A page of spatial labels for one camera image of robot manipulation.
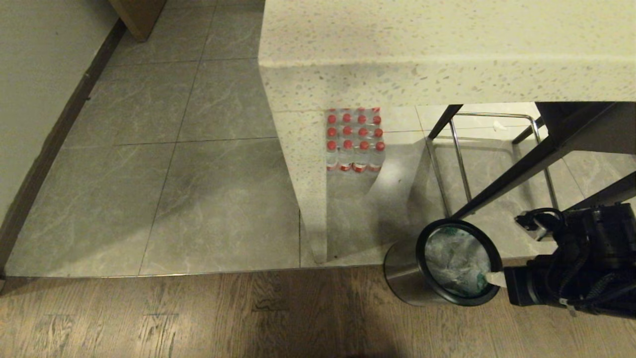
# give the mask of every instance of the baseboard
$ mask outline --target baseboard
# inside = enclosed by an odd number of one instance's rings
[[[13,250],[13,246],[18,239],[18,234],[20,230],[22,230],[22,226],[27,219],[31,206],[33,202],[35,202],[40,187],[42,183],[44,183],[44,179],[57,153],[60,151],[82,107],[84,107],[84,102],[90,95],[90,91],[93,89],[95,82],[106,67],[108,60],[113,55],[117,44],[125,32],[126,26],[121,20],[117,20],[117,23],[115,23],[113,29],[99,48],[90,67],[79,81],[71,98],[66,103],[51,133],[46,137],[42,151],[33,162],[31,169],[20,186],[20,190],[18,190],[15,199],[9,207],[2,226],[0,226],[0,279],[4,277],[4,266],[11,255],[11,250]]]

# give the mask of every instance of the black trash can rim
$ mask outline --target black trash can rim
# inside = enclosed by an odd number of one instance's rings
[[[477,241],[479,241],[483,248],[486,250],[486,254],[488,254],[488,258],[490,259],[491,271],[501,271],[503,267],[499,251],[495,247],[495,244],[492,243],[488,235],[486,235],[483,231],[479,230],[476,226],[470,224],[469,222],[453,218],[443,218],[431,222],[429,225],[427,225],[420,233],[420,236],[417,239],[417,244],[415,245],[415,257],[417,260],[417,264],[422,274],[427,278],[427,283],[431,286],[435,293],[439,294],[447,301],[458,304],[460,306],[479,306],[490,301],[499,292],[499,286],[488,283],[487,288],[481,295],[475,297],[462,297],[444,289],[444,287],[437,283],[437,281],[429,271],[429,268],[426,266],[425,258],[426,242],[435,230],[443,226],[457,227],[473,235],[473,237],[476,238]]]

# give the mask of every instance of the plastic trash bag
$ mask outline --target plastic trash bag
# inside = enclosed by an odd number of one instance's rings
[[[479,296],[490,272],[486,249],[471,234],[452,226],[435,230],[424,247],[426,266],[447,291],[462,297]]]

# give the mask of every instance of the wooden floor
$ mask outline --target wooden floor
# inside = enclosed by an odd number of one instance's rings
[[[505,292],[416,308],[380,266],[200,276],[9,278],[0,357],[636,357],[636,322]]]

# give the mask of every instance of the trash can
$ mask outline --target trash can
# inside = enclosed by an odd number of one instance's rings
[[[417,239],[395,243],[384,257],[389,287],[413,306],[484,304],[499,291],[499,286],[486,282],[485,273],[501,269],[501,257],[490,238],[455,219],[429,224]]]

